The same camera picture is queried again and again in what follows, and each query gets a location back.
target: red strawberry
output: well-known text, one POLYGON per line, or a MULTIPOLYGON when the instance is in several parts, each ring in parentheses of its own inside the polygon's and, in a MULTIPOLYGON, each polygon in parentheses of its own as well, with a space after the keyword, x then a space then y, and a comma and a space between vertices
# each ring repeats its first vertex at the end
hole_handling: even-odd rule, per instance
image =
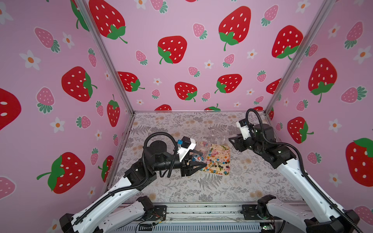
POLYGON ((126 23, 119 11, 104 0, 90 0, 88 4, 100 34, 112 40, 119 37, 127 44, 121 38, 126 33, 126 23))
POLYGON ((235 45, 242 42, 249 32, 251 10, 247 6, 241 6, 230 13, 219 25, 220 40, 235 45))
POLYGON ((96 108, 97 108, 97 113, 100 115, 100 117, 104 116, 104 106, 101 105, 100 101, 96 102, 96 108))
POLYGON ((84 163, 75 154, 66 152, 53 162, 51 172, 41 174, 36 179, 50 174, 48 186, 53 192, 60 194, 76 185, 84 173, 84 163))
POLYGON ((6 176, 0 176, 0 200, 16 190, 16 183, 6 176))
POLYGON ((303 34, 294 26, 288 25, 278 33, 272 47, 272 56, 275 58, 288 57, 297 51, 303 40, 303 34))
POLYGON ((299 84, 300 82, 300 79, 297 77, 295 80, 294 80, 294 84, 293 84, 293 92, 296 93, 299 89, 299 84))
POLYGON ((330 61, 321 58, 312 69, 308 80, 308 89, 314 95, 320 95, 319 103, 323 93, 328 92, 337 80, 337 71, 330 61))
POLYGON ((259 82, 264 82, 264 80, 266 79, 267 75, 266 75, 266 72, 264 70, 261 70, 260 72, 258 72, 258 77, 257 77, 257 80, 259 82))
POLYGON ((263 101, 263 99, 264 99, 264 96, 259 96, 258 98, 255 99, 254 104, 255 105, 259 104, 260 102, 263 101))
POLYGON ((140 62, 141 65, 146 66, 148 64, 148 60, 146 60, 146 56, 140 50, 136 51, 136 59, 140 62))
POLYGON ((319 47, 317 44, 312 44, 311 46, 308 46, 307 50, 305 51, 305 56, 306 57, 312 57, 317 51, 319 47))
POLYGON ((307 155, 308 161, 310 161, 313 164, 317 164, 321 162, 321 156, 317 152, 311 152, 307 155))
POLYGON ((211 97, 210 92, 206 92, 202 95, 202 101, 206 102, 211 97))
POLYGON ((281 129, 282 129, 282 122, 277 123, 277 125, 276 125, 276 129, 277 129, 278 131, 281 131, 281 129))
POLYGON ((217 108, 219 104, 216 104, 216 107, 212 106, 212 107, 208 107, 208 108, 205 108, 205 111, 220 111, 220 108, 217 108))
POLYGON ((192 66, 190 66, 188 68, 188 71, 189 71, 189 74, 194 76, 194 77, 199 77, 201 75, 201 73, 198 71, 198 69, 195 68, 195 67, 192 67, 192 66))
POLYGON ((12 93, 0 88, 0 130, 21 113, 21 104, 12 93))
POLYGON ((297 110, 303 111, 305 108, 307 108, 307 106, 308 106, 307 100, 299 101, 299 103, 297 104, 297 110))
POLYGON ((58 41, 53 39, 53 36, 50 32, 39 27, 35 27, 34 31, 35 35, 38 37, 38 39, 40 40, 41 44, 44 45, 44 47, 50 48, 52 52, 55 53, 59 53, 61 51, 58 41))
POLYGON ((86 116, 82 116, 82 117, 79 116, 76 119, 76 126, 79 127, 79 128, 86 129, 90 125, 91 125, 91 120, 88 117, 86 117, 86 116))
POLYGON ((167 12, 167 3, 163 0, 150 0, 154 10, 159 10, 159 13, 165 14, 167 12))
POLYGON ((163 104, 158 108, 154 109, 154 111, 172 111, 172 109, 168 104, 163 104))
POLYGON ((196 37, 200 38, 200 40, 204 40, 207 38, 207 31, 205 30, 205 26, 203 26, 202 24, 193 24, 193 32, 196 37))
POLYGON ((118 136, 116 134, 114 134, 113 140, 114 140, 114 145, 118 146, 118 136))
POLYGON ((278 10, 278 5, 273 5, 268 10, 266 10, 266 12, 264 13, 264 18, 261 19, 261 25, 263 27, 268 26, 271 23, 271 21, 276 18, 278 10))
POLYGON ((288 132, 291 138, 298 144, 307 139, 308 125, 303 117, 296 117, 288 122, 288 132))
POLYGON ((93 94, 91 77, 80 66, 74 67, 62 76, 63 90, 75 99, 87 102, 93 94))
POLYGON ((153 99, 158 99, 160 95, 161 95, 161 94, 160 94, 160 92, 159 92, 158 89, 155 89, 155 90, 153 90, 153 91, 151 92, 151 97, 153 97, 153 99))
POLYGON ((223 66, 224 68, 228 68, 234 62, 234 54, 230 54, 224 58, 223 66))
POLYGON ((187 49, 187 41, 182 36, 164 37, 158 41, 158 54, 162 57, 159 61, 176 64, 179 63, 187 49))
POLYGON ((355 208, 355 212, 361 220, 373 226, 373 210, 370 210, 366 206, 359 206, 355 208))
POLYGON ((373 186, 373 141, 360 138, 346 147, 346 160, 352 178, 366 187, 373 186))
POLYGON ((365 98, 367 92, 368 91, 365 90, 365 87, 362 86, 358 88, 351 87, 347 91, 345 91, 345 93, 342 94, 341 100, 343 102, 352 104, 355 103, 356 100, 360 101, 363 98, 365 98))
POLYGON ((242 76, 239 74, 220 76, 216 82, 216 87, 218 89, 214 93, 216 94, 217 91, 221 93, 231 93, 238 87, 241 81, 242 76))
POLYGON ((194 99, 195 102, 195 96, 197 95, 197 87, 188 84, 186 82, 178 82, 175 84, 175 91, 178 97, 182 100, 191 100, 194 99))
POLYGON ((349 49, 352 48, 354 45, 357 44, 357 39, 361 37, 363 34, 363 22, 359 21, 355 23, 355 25, 351 28, 351 30, 348 32, 345 41, 345 48, 349 49))
POLYGON ((115 127, 118 124, 119 115, 120 115, 120 108, 118 102, 115 101, 114 95, 113 99, 109 101, 106 108, 107 116, 109 118, 109 122, 112 127, 115 127))
POLYGON ((118 72, 120 80, 123 83, 124 90, 126 91, 137 91, 140 89, 145 89, 140 87, 140 80, 137 78, 136 75, 129 73, 129 72, 118 72))
POLYGON ((92 166, 94 166, 97 163, 97 160, 98 160, 98 149, 95 147, 92 150, 92 154, 91 154, 91 164, 92 164, 92 166))
POLYGON ((274 94, 275 93, 275 90, 277 89, 277 86, 279 85, 281 79, 277 79, 276 81, 270 83, 267 88, 266 88, 266 91, 270 94, 274 94))
POLYGON ((109 155, 104 163, 102 164, 102 168, 98 166, 99 169, 101 169, 101 178, 104 182, 106 182, 106 178, 109 175, 110 168, 112 167, 114 157, 109 155))
POLYGON ((97 59, 95 57, 95 53, 93 52, 92 48, 88 49, 88 59, 90 60, 93 67, 96 67, 97 59))

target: white flower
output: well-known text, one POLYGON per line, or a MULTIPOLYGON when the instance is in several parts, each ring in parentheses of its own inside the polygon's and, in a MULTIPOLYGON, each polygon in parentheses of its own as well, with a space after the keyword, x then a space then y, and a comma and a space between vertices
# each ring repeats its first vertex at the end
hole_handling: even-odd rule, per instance
POLYGON ((333 175, 329 173, 329 176, 330 176, 329 182, 334 183, 336 187, 338 187, 338 184, 342 184, 342 181, 338 179, 338 174, 333 175))
POLYGON ((370 48, 372 46, 368 46, 365 49, 358 49, 357 50, 357 55, 354 57, 354 60, 357 60, 359 64, 363 63, 364 59, 370 58, 372 54, 369 52, 370 48))
POLYGON ((308 2, 308 0, 303 0, 303 1, 299 1, 298 2, 298 8, 297 10, 295 11, 296 13, 297 12, 301 12, 302 14, 304 13, 304 10, 309 7, 311 4, 308 2))
POLYGON ((212 63, 211 60, 208 60, 208 62, 205 62, 205 69, 206 69, 206 68, 211 69, 211 67, 212 67, 213 64, 214 64, 214 63, 212 63))
POLYGON ((94 192, 94 190, 96 189, 96 187, 91 187, 90 188, 90 191, 87 193, 88 197, 91 199, 92 196, 94 196, 96 193, 94 192))
POLYGON ((338 32, 338 30, 340 28, 341 28, 341 26, 338 26, 337 23, 335 23, 334 26, 331 29, 329 29, 329 31, 328 31, 329 32, 328 39, 330 37, 336 37, 337 36, 337 32, 338 32))
POLYGON ((63 38, 62 41, 66 44, 68 44, 68 47, 71 48, 71 46, 74 46, 74 42, 71 40, 71 35, 66 35, 66 33, 62 32, 63 38))
POLYGON ((288 104, 289 104, 289 100, 288 100, 288 98, 284 99, 283 104, 284 104, 286 107, 288 106, 288 104))
POLYGON ((94 134, 96 136, 96 141, 98 141, 99 139, 102 139, 102 132, 100 132, 98 129, 97 129, 97 133, 94 134))
POLYGON ((334 132, 338 132, 338 128, 342 127, 341 124, 338 124, 338 119, 334 121, 329 121, 329 130, 334 130, 334 132))
POLYGON ((246 95, 252 95, 255 91, 253 91, 253 89, 250 89, 247 91, 246 95))
POLYGON ((60 221, 53 219, 52 226, 47 230, 47 233, 59 232, 60 229, 61 229, 60 221))
POLYGON ((147 0, 134 0, 137 4, 136 7, 137 9, 143 8, 145 10, 145 3, 147 0))
POLYGON ((251 58, 251 59, 254 59, 254 56, 257 55, 258 53, 255 52, 255 49, 247 52, 247 58, 251 58))
POLYGON ((159 86, 159 84, 161 84, 161 79, 154 79, 154 84, 157 84, 159 86))
POLYGON ((12 21, 13 18, 6 12, 6 6, 5 3, 0 1, 0 23, 5 24, 5 19, 12 21))
POLYGON ((58 131, 64 131, 63 125, 65 124, 64 120, 61 120, 56 117, 56 120, 54 122, 50 123, 50 126, 54 127, 54 133, 57 133, 58 131))
POLYGON ((38 58, 38 57, 34 57, 34 55, 32 54, 31 50, 28 50, 27 54, 20 53, 19 55, 21 56, 22 59, 24 59, 26 61, 25 62, 25 67, 26 68, 30 68, 32 66, 36 70, 39 70, 38 63, 41 62, 41 59, 38 58))

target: pink wallpaper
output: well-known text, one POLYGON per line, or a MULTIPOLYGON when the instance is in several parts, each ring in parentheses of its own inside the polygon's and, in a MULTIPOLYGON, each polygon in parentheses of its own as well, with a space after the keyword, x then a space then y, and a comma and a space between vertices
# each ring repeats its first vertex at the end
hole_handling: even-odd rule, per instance
POLYGON ((341 0, 306 52, 273 126, 320 186, 373 232, 372 1, 341 0))
POLYGON ((86 0, 134 110, 266 107, 322 0, 86 0))
POLYGON ((1 232, 60 233, 102 191, 129 114, 86 29, 68 0, 0 2, 1 232))

